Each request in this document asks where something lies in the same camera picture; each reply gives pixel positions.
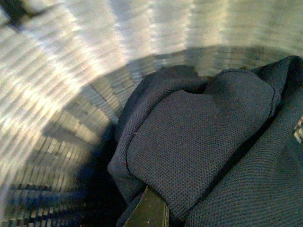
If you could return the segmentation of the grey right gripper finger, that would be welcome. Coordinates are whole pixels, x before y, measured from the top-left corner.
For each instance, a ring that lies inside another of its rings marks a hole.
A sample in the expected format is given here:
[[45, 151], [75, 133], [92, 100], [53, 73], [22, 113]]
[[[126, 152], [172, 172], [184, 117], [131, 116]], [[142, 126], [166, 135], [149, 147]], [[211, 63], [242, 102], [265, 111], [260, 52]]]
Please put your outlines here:
[[169, 207], [154, 189], [147, 186], [124, 227], [169, 227]]

